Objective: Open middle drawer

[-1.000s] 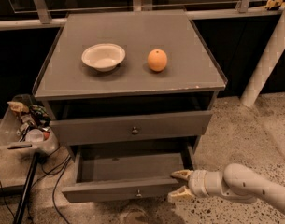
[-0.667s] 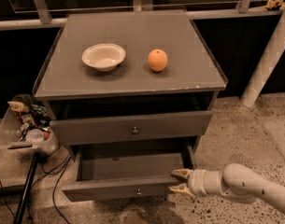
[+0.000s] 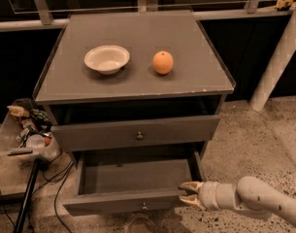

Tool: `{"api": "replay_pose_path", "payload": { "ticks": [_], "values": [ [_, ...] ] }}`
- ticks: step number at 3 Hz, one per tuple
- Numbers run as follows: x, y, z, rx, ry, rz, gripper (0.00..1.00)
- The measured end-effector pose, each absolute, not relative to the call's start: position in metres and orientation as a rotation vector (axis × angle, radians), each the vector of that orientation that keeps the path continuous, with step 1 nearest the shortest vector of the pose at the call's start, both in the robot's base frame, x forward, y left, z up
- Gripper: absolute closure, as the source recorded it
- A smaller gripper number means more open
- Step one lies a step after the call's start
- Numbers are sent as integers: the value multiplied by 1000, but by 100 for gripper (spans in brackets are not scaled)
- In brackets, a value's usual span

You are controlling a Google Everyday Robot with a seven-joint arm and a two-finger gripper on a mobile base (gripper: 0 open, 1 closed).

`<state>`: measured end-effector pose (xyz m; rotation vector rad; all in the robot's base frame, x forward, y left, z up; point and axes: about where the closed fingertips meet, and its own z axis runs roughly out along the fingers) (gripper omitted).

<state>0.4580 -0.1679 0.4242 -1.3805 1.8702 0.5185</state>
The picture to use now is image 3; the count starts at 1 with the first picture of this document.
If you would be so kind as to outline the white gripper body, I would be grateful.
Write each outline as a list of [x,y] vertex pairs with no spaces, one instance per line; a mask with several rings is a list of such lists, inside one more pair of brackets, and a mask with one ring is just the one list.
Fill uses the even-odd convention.
[[199,191],[199,200],[202,205],[210,211],[219,211],[220,207],[218,206],[216,199],[218,183],[217,182],[205,182],[202,183]]

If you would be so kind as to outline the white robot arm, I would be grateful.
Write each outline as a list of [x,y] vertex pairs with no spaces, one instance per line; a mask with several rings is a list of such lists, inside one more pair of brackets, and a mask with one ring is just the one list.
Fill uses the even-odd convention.
[[260,219],[274,214],[296,228],[296,199],[255,177],[242,177],[236,184],[186,182],[180,189],[187,192],[179,198],[188,206],[208,211],[229,210]]

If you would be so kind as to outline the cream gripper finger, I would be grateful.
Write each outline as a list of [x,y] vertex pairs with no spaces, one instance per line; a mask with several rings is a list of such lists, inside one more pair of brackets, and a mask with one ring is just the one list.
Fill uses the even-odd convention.
[[187,206],[192,206],[200,210],[205,210],[203,203],[200,201],[199,197],[196,194],[186,196],[180,195],[179,199]]
[[180,189],[199,193],[202,185],[202,182],[186,182],[180,185]]

